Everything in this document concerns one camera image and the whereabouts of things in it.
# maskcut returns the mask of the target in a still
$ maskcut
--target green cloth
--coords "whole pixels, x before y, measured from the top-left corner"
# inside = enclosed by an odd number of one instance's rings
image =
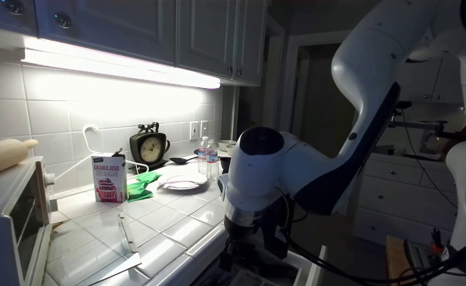
[[[127,186],[127,193],[129,194],[129,203],[133,201],[139,201],[140,199],[147,199],[153,197],[153,193],[146,190],[146,186],[162,176],[156,172],[144,172],[136,176],[138,182]]]

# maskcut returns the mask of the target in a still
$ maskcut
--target rolling pin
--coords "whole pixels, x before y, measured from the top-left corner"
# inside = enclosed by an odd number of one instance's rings
[[[23,161],[28,157],[28,150],[37,146],[39,142],[30,139],[21,142],[16,139],[0,141],[0,171]]]

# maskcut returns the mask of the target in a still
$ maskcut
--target clock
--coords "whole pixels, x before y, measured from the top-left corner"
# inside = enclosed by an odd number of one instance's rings
[[[167,162],[163,160],[164,154],[171,146],[166,134],[159,132],[158,122],[139,124],[138,128],[138,133],[130,139],[132,158],[150,169],[162,167]]]

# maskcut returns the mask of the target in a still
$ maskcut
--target upper cabinet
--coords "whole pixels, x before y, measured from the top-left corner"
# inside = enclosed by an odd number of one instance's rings
[[[234,79],[259,84],[266,31],[265,0],[239,0]]]
[[[432,101],[464,105],[460,83],[460,60],[456,56],[443,58]]]
[[[176,11],[176,65],[231,78],[235,1],[179,0]]]
[[[39,37],[174,64],[174,0],[35,0]]]
[[[33,0],[0,0],[0,29],[36,37]]]
[[[460,61],[455,56],[404,63],[397,74],[400,100],[463,105]]]
[[[266,0],[179,0],[176,65],[260,84]]]

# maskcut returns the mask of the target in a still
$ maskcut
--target clock face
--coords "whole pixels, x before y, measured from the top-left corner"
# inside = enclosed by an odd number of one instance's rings
[[[141,159],[151,163],[157,160],[161,152],[162,144],[160,143],[160,140],[155,137],[150,137],[141,144],[139,154],[141,155]]]

